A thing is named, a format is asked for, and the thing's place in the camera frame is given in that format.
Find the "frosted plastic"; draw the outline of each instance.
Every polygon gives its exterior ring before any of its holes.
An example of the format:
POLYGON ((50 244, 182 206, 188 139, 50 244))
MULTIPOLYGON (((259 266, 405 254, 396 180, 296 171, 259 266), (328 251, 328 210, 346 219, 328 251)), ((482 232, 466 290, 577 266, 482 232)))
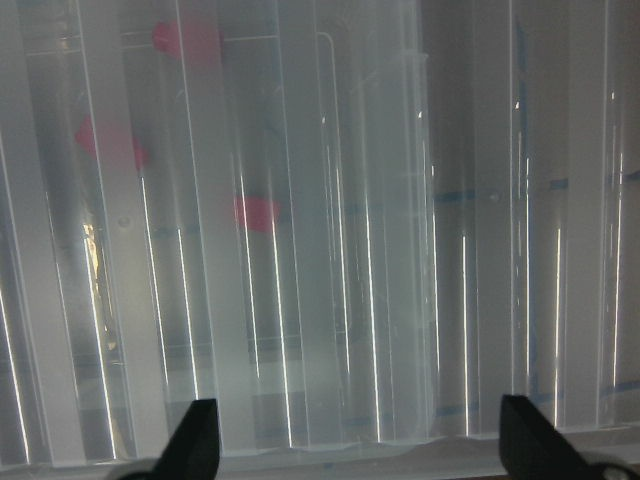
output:
POLYGON ((3 478, 214 396, 223 478, 495 473, 510 392, 640 460, 639 15, 3 2, 3 478))

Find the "clear plastic wall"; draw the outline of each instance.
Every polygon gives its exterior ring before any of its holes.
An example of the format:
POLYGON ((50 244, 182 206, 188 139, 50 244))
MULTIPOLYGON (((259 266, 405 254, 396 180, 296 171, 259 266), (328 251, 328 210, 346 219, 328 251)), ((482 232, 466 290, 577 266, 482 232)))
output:
POLYGON ((639 20, 3 2, 3 474, 101 478, 209 397, 230 478, 496 472, 512 392, 638 460, 639 20))

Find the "pink mark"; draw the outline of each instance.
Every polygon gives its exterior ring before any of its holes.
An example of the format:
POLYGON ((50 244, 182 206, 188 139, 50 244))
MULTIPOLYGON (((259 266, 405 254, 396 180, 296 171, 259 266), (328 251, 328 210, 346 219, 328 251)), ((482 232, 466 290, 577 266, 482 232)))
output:
MULTIPOLYGON (((116 131, 115 129, 111 129, 109 132, 109 138, 113 139, 113 141, 117 141, 116 139, 126 138, 121 132, 116 131)), ((93 125, 91 123, 91 117, 87 115, 82 120, 82 124, 80 128, 75 134, 76 143, 80 145, 84 151, 86 151, 89 155, 96 157, 96 144, 93 133, 93 125)), ((133 155, 136 162, 136 168, 141 170, 142 167, 149 163, 149 154, 142 147, 137 138, 132 139, 133 142, 133 155)))
MULTIPOLYGON (((222 34, 203 19, 188 19, 182 25, 182 50, 189 66, 213 65, 219 57, 222 34)), ((158 23, 152 32, 153 46, 177 60, 182 58, 178 23, 158 23)))
POLYGON ((235 210, 236 221, 240 226, 257 232, 270 233, 278 222, 280 203, 261 197, 237 196, 235 210))

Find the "vertical white strip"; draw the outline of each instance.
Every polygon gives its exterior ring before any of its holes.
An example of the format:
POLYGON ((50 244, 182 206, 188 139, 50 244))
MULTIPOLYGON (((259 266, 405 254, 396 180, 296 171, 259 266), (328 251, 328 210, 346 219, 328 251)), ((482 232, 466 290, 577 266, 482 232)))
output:
POLYGON ((475 251, 479 428, 498 430, 501 396, 513 388, 514 152, 513 0, 473 4, 475 251))
POLYGON ((109 285, 120 333, 137 455, 168 438, 146 219, 136 171, 117 2, 77 0, 87 98, 105 213, 109 285))
POLYGON ((599 423, 609 2, 570 3, 565 426, 599 423))
MULTIPOLYGON (((516 101, 516 107, 515 110, 518 111, 520 110, 520 101, 516 101)), ((522 157, 524 155, 523 152, 523 144, 522 144, 522 130, 519 129, 518 133, 517 133, 517 160, 516 160, 516 171, 512 173, 512 179, 516 179, 515 181, 512 180, 512 195, 515 197, 515 201, 520 203, 522 201, 522 189, 520 188, 520 181, 522 178, 522 164, 524 163, 522 161, 522 157)), ((511 265, 512 265, 512 270, 511 270, 511 288, 512 288, 512 297, 511 297, 511 301, 514 302, 514 306, 512 307, 512 318, 513 318, 513 322, 517 322, 519 321, 519 318, 517 317, 517 313, 516 310, 520 309, 520 295, 521 292, 520 291, 516 291, 516 286, 520 284, 520 275, 522 274, 521 271, 522 269, 520 268, 520 260, 522 258, 522 217, 520 215, 516 216, 516 218, 514 218, 514 229, 517 231, 517 238, 514 239, 516 245, 517 245, 517 252, 516 247, 514 246, 513 250, 512 250, 512 257, 511 257, 511 265)), ((512 392, 517 392, 520 389, 519 393, 526 393, 526 388, 527 388, 527 372, 526 370, 528 369, 528 365, 529 365, 529 361, 528 358, 529 356, 527 355, 525 357, 525 376, 524 376, 524 381, 522 378, 522 372, 519 371, 519 361, 518 359, 521 358, 521 354, 520 354, 520 334, 518 333, 518 329, 516 328, 512 328, 511 329, 511 388, 512 388, 512 392)))
POLYGON ((464 335, 464 425, 465 435, 469 435, 469 318, 468 318, 468 304, 469 297, 467 296, 467 236, 462 235, 462 327, 464 335))
MULTIPOLYGON (((338 243, 340 250, 340 287, 342 289, 342 310, 343 310, 343 327, 345 332, 345 357, 347 363, 347 374, 351 374, 351 341, 350 341, 350 333, 349 333, 349 317, 351 315, 351 310, 349 308, 350 302, 350 294, 348 287, 348 269, 347 269, 347 243, 345 239, 345 211, 344 211, 344 200, 343 190, 344 184, 342 181, 342 146, 341 146, 341 133, 340 133, 340 109, 338 107, 338 79, 336 75, 336 55, 335 55, 335 43, 331 35, 325 32, 318 32, 318 38, 322 38, 326 40, 329 45, 329 53, 331 58, 331 80, 332 80, 332 89, 330 91, 333 97, 333 109, 335 112, 335 131, 336 131, 336 160, 335 160, 335 187, 336 187, 336 201, 337 205, 337 217, 338 217, 338 243)), ((325 124, 325 117, 322 117, 322 124, 325 124)), ((331 147, 329 144, 326 145, 326 153, 327 153, 327 165, 331 165, 331 147)))
POLYGON ((151 284, 153 286, 153 305, 155 307, 156 317, 158 319, 158 334, 160 335, 160 351, 162 354, 162 373, 164 374, 165 389, 169 388, 169 371, 167 369, 167 352, 165 350, 164 341, 164 320, 162 311, 160 310, 160 295, 158 293, 158 275, 156 269, 156 260, 153 252, 153 243, 151 242, 151 223, 149 220, 149 202, 147 200, 147 186, 144 177, 140 178, 140 186, 142 188, 142 206, 144 208, 144 223, 147 234, 147 245, 149 248, 149 266, 151 267, 151 284))
POLYGON ((308 439, 320 448, 342 434, 315 2, 280 0, 277 13, 308 439))
MULTIPOLYGON (((269 198, 273 198, 273 181, 268 178, 269 198)), ((278 314, 278 328, 280 336, 280 357, 282 361, 282 380, 284 384, 284 409, 287 421, 287 441, 289 448, 293 448, 293 433, 291 430, 291 397, 289 394, 289 363, 287 361, 287 347, 285 345, 284 311, 282 308, 282 280, 280 278, 280 253, 278 251, 278 236, 276 234, 275 215, 273 203, 270 205, 271 212, 271 240, 273 241, 273 266, 276 275, 276 304, 278 314)))
MULTIPOLYGON (((242 169, 238 172, 238 177, 240 178, 240 195, 242 197, 242 218, 249 218, 247 216, 247 193, 244 188, 244 172, 242 169)), ((253 330, 253 355, 256 359, 256 377, 260 378, 260 355, 258 353, 258 326, 256 324, 256 304, 255 304, 255 295, 254 295, 254 284, 253 284, 253 265, 252 265, 252 255, 249 243, 249 229, 244 228, 244 246, 245 246, 245 255, 247 259, 247 274, 248 274, 248 282, 249 282, 249 306, 250 306, 250 314, 251 314, 251 328, 253 330)))
POLYGON ((558 426, 558 412, 560 408, 560 323, 562 302, 562 229, 558 228, 556 246, 556 315, 555 315, 555 348, 554 348, 554 378, 553 378, 553 425, 558 426))
POLYGON ((527 385, 527 393, 531 393, 530 389, 531 389, 531 382, 532 382, 532 375, 533 372, 531 371, 532 365, 532 357, 531 357, 531 217, 530 217, 530 209, 531 209, 531 205, 529 203, 529 196, 531 195, 531 178, 530 178, 530 166, 531 163, 531 159, 527 156, 525 158, 525 169, 524 169, 524 175, 525 175, 525 180, 524 180, 524 228, 525 228, 525 236, 524 236, 524 242, 525 242, 525 248, 524 248, 524 255, 525 255, 525 275, 526 275, 526 280, 525 280, 525 328, 526 328, 526 352, 527 352, 527 356, 525 358, 525 365, 526 365, 526 374, 527 374, 527 378, 526 378, 526 385, 527 385))
POLYGON ((211 320, 214 374, 225 453, 256 449, 249 338, 245 321, 241 237, 234 221, 233 155, 226 124, 215 2, 176 0, 188 145, 211 320), (207 38, 210 50, 202 49, 207 38))
POLYGON ((365 160, 375 172, 370 193, 383 204, 382 238, 381 243, 374 240, 374 252, 384 253, 376 275, 382 293, 378 315, 384 312, 378 323, 384 352, 384 357, 380 355, 382 411, 385 420, 389 413, 393 415, 393 424, 385 421, 383 425, 383 438, 396 441, 426 437, 430 394, 425 396, 423 385, 435 371, 430 337, 423 335, 432 327, 433 295, 426 274, 431 271, 425 255, 429 243, 423 243, 421 236, 429 222, 429 211, 421 206, 428 195, 430 172, 422 144, 427 123, 419 113, 426 98, 426 82, 420 75, 426 57, 418 53, 419 18, 418 2, 377 2, 375 36, 370 41, 375 44, 365 47, 376 52, 377 63, 367 106, 373 155, 365 160), (398 56, 400 49, 405 54, 398 56))
POLYGON ((624 175, 624 154, 620 152, 620 166, 618 172, 618 203, 617 203, 617 231, 616 231, 616 291, 615 291, 615 309, 613 318, 613 386, 618 383, 618 329, 620 326, 620 260, 622 258, 621 241, 622 241, 622 181, 624 175))
POLYGON ((180 276, 182 277, 182 293, 184 295, 184 310, 187 315, 187 336, 189 337, 189 359, 191 361, 191 375, 193 377, 193 394, 197 400, 200 398, 198 388, 198 372, 196 371, 196 354, 193 346, 193 327, 191 322, 191 302, 189 301, 189 286, 187 285, 187 273, 184 265, 184 248, 182 246, 182 229, 178 227, 178 253, 180 254, 180 276))
POLYGON ((368 186, 365 185, 364 194, 364 208, 365 208, 365 222, 367 230, 367 279, 368 279, 368 293, 369 293, 369 321, 371 322, 371 350, 373 355, 372 369, 373 369, 373 389, 374 389, 374 404, 375 404, 375 416, 376 416, 376 439, 378 442, 382 441, 382 430, 380 426, 380 386, 379 386, 379 374, 378 368, 378 337, 376 334, 376 302, 373 298, 373 256, 371 252, 371 220, 369 217, 369 194, 368 186))
POLYGON ((113 425, 113 416, 111 414, 111 398, 109 394, 109 388, 107 385, 107 375, 106 371, 106 359, 104 355, 104 325, 100 323, 98 308, 96 307, 96 290, 98 288, 97 285, 97 275, 96 266, 98 264, 98 259, 96 258, 96 250, 95 250, 95 237, 93 227, 89 225, 85 225, 84 227, 84 239, 82 242, 82 247, 84 250, 84 262, 86 267, 87 274, 87 283, 89 291, 89 301, 91 303, 91 317, 93 320, 93 331, 95 333, 96 345, 98 346, 98 364, 100 368, 100 386, 102 388, 102 396, 104 398, 105 408, 107 410, 107 428, 109 430, 109 446, 111 448, 111 458, 116 458, 116 444, 115 444, 115 434, 114 434, 114 425, 113 425))
MULTIPOLYGON (((2 149, 2 139, 0 138, 0 150, 2 149)), ((13 384, 13 393, 16 397, 16 405, 18 407, 18 422, 20 423, 20 435, 24 456, 27 463, 31 463, 31 452, 29 449, 29 439, 27 438, 27 428, 25 426, 24 412, 22 411, 22 389, 18 381, 16 371, 16 358, 13 353, 13 341, 9 332, 9 319, 7 318, 7 309, 4 306, 4 295, 0 286, 0 315, 2 316, 2 333, 4 334, 7 350, 9 352, 9 367, 11 369, 11 383, 13 384)))
POLYGON ((16 267, 54 465, 85 461, 75 377, 32 117, 16 2, 0 2, 0 161, 16 267))
MULTIPOLYGON (((426 162, 426 147, 422 142, 422 155, 425 157, 426 162)), ((434 166, 431 165, 431 182, 434 181, 435 176, 434 166)), ((431 250, 433 251, 433 304, 434 304, 434 321, 436 326, 436 366, 438 368, 438 374, 440 374, 440 307, 438 304, 438 242, 436 233, 436 210, 431 211, 431 250)))

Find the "translucent plastic container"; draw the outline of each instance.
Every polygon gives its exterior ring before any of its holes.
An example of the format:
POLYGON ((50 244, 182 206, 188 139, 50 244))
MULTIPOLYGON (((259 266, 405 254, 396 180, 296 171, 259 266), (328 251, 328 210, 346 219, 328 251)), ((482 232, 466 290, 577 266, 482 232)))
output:
POLYGON ((0 3, 0 475, 218 398, 223 478, 639 460, 632 1, 0 3))

